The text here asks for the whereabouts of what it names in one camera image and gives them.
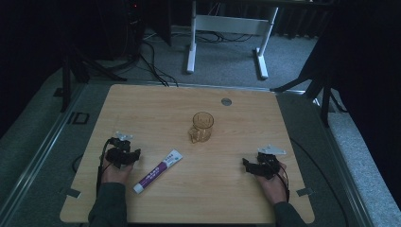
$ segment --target gray carpet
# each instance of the gray carpet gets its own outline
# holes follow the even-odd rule
[[[198,84],[206,86],[247,87],[267,89],[283,85],[296,79],[316,40],[285,37],[271,37],[265,54],[270,78],[260,79],[252,50],[259,46],[260,37],[252,37],[246,42],[209,44],[198,42],[195,73],[185,73],[189,38],[177,36],[173,45],[167,46],[157,37],[147,39],[155,49],[155,65],[166,74],[174,77],[180,84]],[[142,53],[151,59],[150,47],[143,45]],[[117,62],[105,62],[114,65]],[[143,61],[136,66],[117,72],[128,78],[127,83],[154,83],[157,79],[144,69]],[[75,172],[71,167],[74,160],[85,150],[108,88],[114,81],[103,76],[93,75],[89,84],[74,107],[75,113],[90,115],[87,125],[66,124],[51,152],[46,157],[35,181],[27,191],[24,200],[16,210],[9,226],[78,226],[62,223],[59,214],[65,200],[64,189],[73,181]],[[305,90],[308,82],[295,87]],[[2,181],[1,202],[9,194],[28,161],[41,145],[41,141],[59,116],[61,100],[53,97],[53,92],[61,86],[61,72],[58,72],[44,85],[43,89],[32,99],[19,120],[0,141],[2,154],[11,154],[1,159],[3,167],[0,172]],[[340,182],[337,170],[333,167],[331,152],[328,150],[327,134],[329,129],[322,126],[318,117],[318,107],[303,96],[285,93],[278,96],[280,108],[291,138],[302,145],[322,169],[333,187],[330,191],[327,182],[305,152],[293,144],[296,156],[305,179],[306,186],[315,193],[310,196],[316,219],[310,226],[345,226],[344,215],[340,205],[347,214],[349,226],[358,226],[351,205]]]

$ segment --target white tube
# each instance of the white tube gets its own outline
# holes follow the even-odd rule
[[[158,178],[162,173],[180,161],[183,156],[175,149],[171,150],[171,152],[165,157],[165,159],[157,165],[150,173],[144,177],[139,183],[137,183],[133,190],[139,194],[141,193],[147,186],[150,185],[156,178]]]

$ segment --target wooden table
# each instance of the wooden table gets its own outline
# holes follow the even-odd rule
[[[230,98],[225,106],[221,100]],[[188,130],[197,112],[214,119],[212,136],[192,144]],[[272,144],[288,154],[290,202],[306,222],[314,220],[297,160],[289,142],[275,94],[270,92],[158,86],[114,85],[104,103],[61,210],[65,222],[87,222],[96,199],[99,155],[116,131],[133,134],[131,149],[140,148],[127,186],[128,222],[136,223],[272,223],[274,214],[242,158],[256,163],[257,149]],[[172,150],[183,159],[141,194],[132,187]]]

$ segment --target human hand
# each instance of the human hand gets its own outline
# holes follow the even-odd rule
[[[278,174],[285,182],[287,182],[287,179],[283,176],[284,170],[287,168],[287,166],[283,163],[280,163],[280,166],[281,168]],[[263,192],[271,205],[274,205],[280,201],[287,201],[287,189],[279,177],[274,175],[274,177],[268,180],[262,176],[254,176],[262,186]]]
[[[103,174],[101,176],[101,182],[122,183],[125,185],[133,169],[133,164],[119,169],[106,160],[106,155],[104,156],[105,158],[103,159]]]

